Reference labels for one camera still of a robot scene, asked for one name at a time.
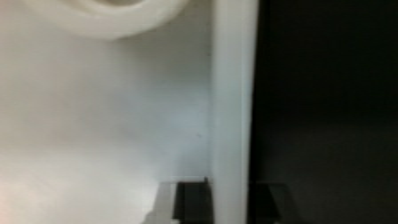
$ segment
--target toilet paper holder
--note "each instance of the toilet paper holder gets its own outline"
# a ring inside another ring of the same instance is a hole
[[[190,0],[23,0],[37,14],[79,36],[113,40],[159,27]]]

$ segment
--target white panel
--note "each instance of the white panel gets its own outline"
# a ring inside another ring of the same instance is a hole
[[[216,224],[246,217],[248,129],[257,0],[214,0],[213,189]]]

